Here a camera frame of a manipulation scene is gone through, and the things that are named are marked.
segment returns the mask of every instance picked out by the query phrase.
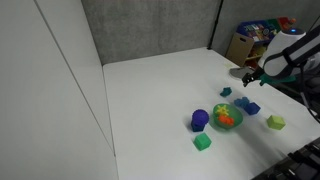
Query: shelf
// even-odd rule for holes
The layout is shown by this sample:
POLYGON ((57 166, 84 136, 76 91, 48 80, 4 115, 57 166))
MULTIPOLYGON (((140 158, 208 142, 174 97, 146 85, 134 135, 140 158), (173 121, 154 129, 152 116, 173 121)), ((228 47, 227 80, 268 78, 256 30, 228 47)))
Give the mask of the shelf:
POLYGON ((261 58, 261 57, 262 57, 262 55, 248 57, 248 58, 246 58, 246 61, 254 60, 254 59, 257 59, 257 58, 261 58))

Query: white wall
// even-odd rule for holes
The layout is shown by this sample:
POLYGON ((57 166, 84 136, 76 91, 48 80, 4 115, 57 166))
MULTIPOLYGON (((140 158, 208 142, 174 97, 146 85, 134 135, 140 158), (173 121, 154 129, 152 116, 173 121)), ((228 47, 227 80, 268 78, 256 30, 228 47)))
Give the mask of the white wall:
POLYGON ((113 152, 34 1, 0 1, 0 25, 0 179, 117 179, 113 152))
POLYGON ((113 149, 102 66, 81 1, 37 2, 113 149))

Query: green toy block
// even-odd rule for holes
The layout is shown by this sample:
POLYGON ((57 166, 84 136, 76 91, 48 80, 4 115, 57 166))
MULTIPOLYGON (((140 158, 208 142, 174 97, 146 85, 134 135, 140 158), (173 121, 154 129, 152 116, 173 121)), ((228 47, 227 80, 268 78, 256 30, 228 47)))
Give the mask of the green toy block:
POLYGON ((267 120, 269 128, 281 130, 285 125, 283 118, 280 116, 271 115, 267 120))
POLYGON ((193 143, 199 151, 202 151, 210 146, 211 140, 206 133, 202 133, 196 137, 193 143))

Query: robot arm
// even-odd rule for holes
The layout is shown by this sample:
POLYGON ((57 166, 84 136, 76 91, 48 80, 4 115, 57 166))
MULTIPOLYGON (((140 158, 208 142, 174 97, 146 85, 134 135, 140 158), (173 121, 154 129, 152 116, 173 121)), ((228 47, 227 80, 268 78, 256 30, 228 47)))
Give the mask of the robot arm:
POLYGON ((284 79, 320 66, 320 26, 305 34, 299 29, 281 31, 269 44, 253 74, 246 74, 243 85, 266 74, 273 79, 284 79))

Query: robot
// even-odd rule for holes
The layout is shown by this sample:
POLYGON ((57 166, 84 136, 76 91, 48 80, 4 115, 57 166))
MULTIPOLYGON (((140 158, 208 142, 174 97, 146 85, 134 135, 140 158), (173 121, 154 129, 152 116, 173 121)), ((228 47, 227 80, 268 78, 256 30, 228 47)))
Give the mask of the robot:
POLYGON ((310 110, 309 98, 304 90, 304 72, 320 68, 320 25, 305 33, 300 29, 279 32, 271 41, 267 51, 259 60, 258 68, 247 73, 242 82, 246 87, 250 82, 263 76, 279 80, 290 76, 301 76, 301 96, 310 114, 320 123, 320 119, 310 110))

